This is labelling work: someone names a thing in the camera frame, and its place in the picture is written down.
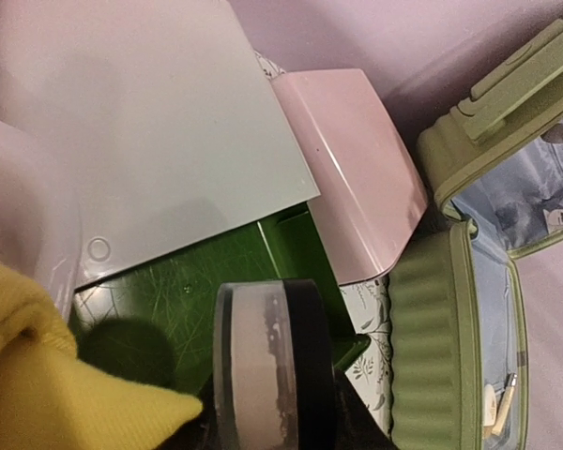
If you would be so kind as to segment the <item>yellow garment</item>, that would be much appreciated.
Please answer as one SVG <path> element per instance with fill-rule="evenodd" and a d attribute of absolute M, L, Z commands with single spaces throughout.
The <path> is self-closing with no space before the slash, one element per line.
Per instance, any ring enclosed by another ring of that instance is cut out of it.
<path fill-rule="evenodd" d="M 82 362 L 50 296 L 0 262 L 0 449 L 155 449 L 202 410 Z"/>

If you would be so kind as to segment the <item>purple drawer box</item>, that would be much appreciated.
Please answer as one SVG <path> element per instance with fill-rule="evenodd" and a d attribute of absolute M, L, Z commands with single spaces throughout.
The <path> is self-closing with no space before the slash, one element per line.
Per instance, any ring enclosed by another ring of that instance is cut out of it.
<path fill-rule="evenodd" d="M 383 276 L 428 206 L 413 159 L 365 73 L 284 73 L 274 93 L 320 194 L 308 202 L 339 285 Z"/>

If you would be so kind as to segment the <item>green hard-shell suitcase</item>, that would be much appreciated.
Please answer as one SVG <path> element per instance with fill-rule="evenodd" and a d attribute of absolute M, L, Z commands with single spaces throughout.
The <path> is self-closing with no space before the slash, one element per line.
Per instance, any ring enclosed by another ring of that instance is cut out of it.
<path fill-rule="evenodd" d="M 389 275 L 391 439 L 563 449 L 563 19 L 424 130 L 417 156 L 442 228 Z"/>

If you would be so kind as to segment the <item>white green drawer box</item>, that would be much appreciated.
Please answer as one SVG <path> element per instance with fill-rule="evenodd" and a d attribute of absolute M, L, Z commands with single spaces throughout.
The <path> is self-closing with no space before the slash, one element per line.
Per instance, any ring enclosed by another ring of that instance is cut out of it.
<path fill-rule="evenodd" d="M 71 325 L 81 357 L 196 393 L 225 282 L 314 280 L 334 362 L 351 323 L 307 203 L 317 195 L 226 1 L 1 1 L 0 120 L 78 196 Z"/>

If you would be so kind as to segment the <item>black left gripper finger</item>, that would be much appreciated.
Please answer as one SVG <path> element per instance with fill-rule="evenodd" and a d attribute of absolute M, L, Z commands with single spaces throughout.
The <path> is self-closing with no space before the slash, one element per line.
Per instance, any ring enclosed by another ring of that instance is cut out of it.
<path fill-rule="evenodd" d="M 373 419 L 342 370 L 334 370 L 337 416 L 335 450 L 398 450 Z"/>

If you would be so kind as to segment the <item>black lidded round jar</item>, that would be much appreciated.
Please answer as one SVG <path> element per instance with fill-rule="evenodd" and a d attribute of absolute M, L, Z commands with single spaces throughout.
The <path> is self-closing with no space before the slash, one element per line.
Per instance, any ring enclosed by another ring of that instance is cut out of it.
<path fill-rule="evenodd" d="M 333 448 L 334 381 L 327 316 L 312 280 L 220 286 L 213 388 L 222 448 Z"/>

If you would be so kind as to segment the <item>cream tube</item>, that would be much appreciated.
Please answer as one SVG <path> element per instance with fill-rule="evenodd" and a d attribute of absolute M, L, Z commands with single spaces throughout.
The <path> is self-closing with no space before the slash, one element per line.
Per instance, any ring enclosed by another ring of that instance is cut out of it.
<path fill-rule="evenodd" d="M 503 393 L 503 396 L 498 405 L 498 409 L 495 416 L 495 422 L 490 427 L 489 434 L 499 436 L 502 434 L 503 429 L 506 425 L 507 418 L 510 413 L 510 407 L 514 399 L 515 388 L 518 383 L 518 374 L 510 373 L 507 379 L 507 384 Z"/>

